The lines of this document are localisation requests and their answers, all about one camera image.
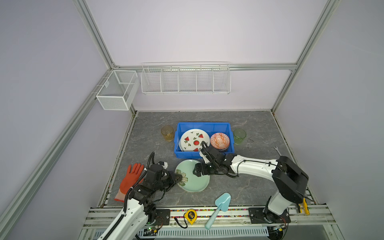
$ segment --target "trowel handle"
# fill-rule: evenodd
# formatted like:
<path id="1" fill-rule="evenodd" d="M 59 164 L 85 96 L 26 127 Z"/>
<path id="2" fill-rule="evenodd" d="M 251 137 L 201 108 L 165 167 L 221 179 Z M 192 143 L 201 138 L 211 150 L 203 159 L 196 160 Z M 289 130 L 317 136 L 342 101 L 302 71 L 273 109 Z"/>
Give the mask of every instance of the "trowel handle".
<path id="1" fill-rule="evenodd" d="M 205 224 L 205 228 L 206 228 L 207 230 L 209 230 L 209 229 L 211 228 L 212 224 L 214 223 L 214 221 L 215 221 L 215 219 L 216 219 L 216 217 L 217 217 L 217 215 L 218 215 L 218 212 L 220 211 L 221 205 L 222 205 L 222 204 L 220 204 L 220 205 L 217 207 L 217 209 L 215 210 L 215 212 L 212 214 L 212 216 L 208 219 L 207 223 Z"/>

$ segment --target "wire basket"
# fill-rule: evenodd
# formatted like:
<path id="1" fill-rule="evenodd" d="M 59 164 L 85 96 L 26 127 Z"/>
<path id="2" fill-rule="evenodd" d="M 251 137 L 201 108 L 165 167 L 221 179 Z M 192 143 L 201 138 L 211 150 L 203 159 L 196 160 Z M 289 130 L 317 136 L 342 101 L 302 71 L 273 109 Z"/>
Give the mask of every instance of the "wire basket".
<path id="1" fill-rule="evenodd" d="M 113 70 L 96 97 L 104 110 L 129 110 L 139 84 L 136 71 Z"/>
<path id="2" fill-rule="evenodd" d="M 200 66 L 144 67 L 144 94 L 230 93 L 229 64 Z"/>

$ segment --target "metal wrench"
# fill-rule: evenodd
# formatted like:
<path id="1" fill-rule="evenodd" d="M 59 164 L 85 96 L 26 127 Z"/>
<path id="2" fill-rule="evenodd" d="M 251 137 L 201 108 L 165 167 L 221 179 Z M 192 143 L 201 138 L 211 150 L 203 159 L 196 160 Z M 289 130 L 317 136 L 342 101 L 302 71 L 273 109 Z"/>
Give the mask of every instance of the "metal wrench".
<path id="1" fill-rule="evenodd" d="M 273 147 L 273 148 L 277 151 L 277 153 L 278 153 L 280 156 L 282 156 L 282 154 L 280 153 L 279 148 L 278 148 L 277 146 L 275 146 L 275 147 Z"/>

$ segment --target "flower design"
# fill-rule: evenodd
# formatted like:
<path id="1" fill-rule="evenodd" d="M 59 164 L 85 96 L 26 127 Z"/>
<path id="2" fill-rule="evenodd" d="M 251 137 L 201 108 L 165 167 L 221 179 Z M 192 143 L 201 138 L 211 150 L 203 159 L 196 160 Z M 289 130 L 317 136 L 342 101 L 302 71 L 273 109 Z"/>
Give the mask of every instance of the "flower design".
<path id="1" fill-rule="evenodd" d="M 176 174 L 180 174 L 182 176 L 181 181 L 178 182 L 180 186 L 185 186 L 185 183 L 188 182 L 188 177 L 186 177 L 185 172 L 181 172 L 179 169 L 176 169 Z"/>

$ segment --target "orange patterned bowl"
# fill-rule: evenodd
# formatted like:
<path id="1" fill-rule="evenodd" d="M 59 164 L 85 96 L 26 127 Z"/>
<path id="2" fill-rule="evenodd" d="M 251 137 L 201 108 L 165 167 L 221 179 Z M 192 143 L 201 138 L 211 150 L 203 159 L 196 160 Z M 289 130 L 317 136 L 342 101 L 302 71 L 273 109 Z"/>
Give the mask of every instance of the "orange patterned bowl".
<path id="1" fill-rule="evenodd" d="M 226 134 L 222 132 L 215 133 L 212 135 L 210 141 L 211 145 L 217 150 L 221 152 L 225 152 L 226 150 L 228 150 L 230 141 L 229 137 Z"/>

